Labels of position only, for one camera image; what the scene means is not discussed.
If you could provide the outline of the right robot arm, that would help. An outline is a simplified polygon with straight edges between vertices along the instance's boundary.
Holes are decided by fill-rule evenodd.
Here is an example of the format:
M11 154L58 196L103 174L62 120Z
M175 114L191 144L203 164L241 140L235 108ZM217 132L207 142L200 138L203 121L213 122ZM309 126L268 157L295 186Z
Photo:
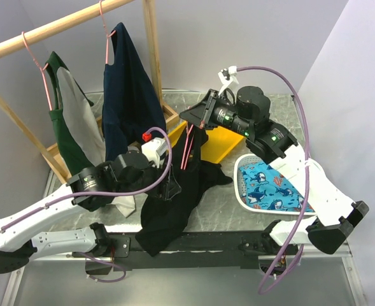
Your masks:
M306 158L295 136L271 120L271 101L254 86L238 90L231 105L214 90L180 118L205 130L219 126L246 138L246 146L266 165L278 171L298 191L304 191L302 208L315 215L295 222L277 220L264 230L263 249L276 254L288 244L311 244L325 254L334 254L369 211L364 201L353 201Z

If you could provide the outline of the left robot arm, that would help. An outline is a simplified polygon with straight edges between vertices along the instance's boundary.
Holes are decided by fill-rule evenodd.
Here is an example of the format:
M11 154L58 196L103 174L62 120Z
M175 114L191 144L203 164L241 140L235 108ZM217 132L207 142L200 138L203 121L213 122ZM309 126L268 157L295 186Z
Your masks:
M142 153L128 152L85 168L46 198L0 219L0 274L64 252L107 255L114 243L101 223L71 231L47 229L70 215L95 212L118 196L146 193L170 200L180 192L170 162L155 164Z

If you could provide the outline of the pink wire hanger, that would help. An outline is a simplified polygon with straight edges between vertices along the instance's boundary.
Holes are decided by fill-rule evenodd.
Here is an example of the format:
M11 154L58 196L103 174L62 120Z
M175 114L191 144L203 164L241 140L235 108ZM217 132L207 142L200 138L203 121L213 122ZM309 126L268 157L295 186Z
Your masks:
M181 165L180 165L181 170L185 170L187 168L187 163L190 158L190 151L192 149L193 141L194 141L194 125L187 124L185 146L184 146L183 155L181 159Z

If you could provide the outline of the black t shirt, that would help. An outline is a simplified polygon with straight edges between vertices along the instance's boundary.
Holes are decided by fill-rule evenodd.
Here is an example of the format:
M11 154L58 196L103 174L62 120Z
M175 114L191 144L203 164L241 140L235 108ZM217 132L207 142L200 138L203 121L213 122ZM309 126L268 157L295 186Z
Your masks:
M232 183L220 164L201 159L201 147L208 136L203 129L194 127L194 141L185 170L180 169L185 146L186 131L182 132L173 147L172 167L181 193L169 201L147 197L141 210L142 229L136 240L150 256L156 256L183 233L190 214L198 206L204 193L215 186Z

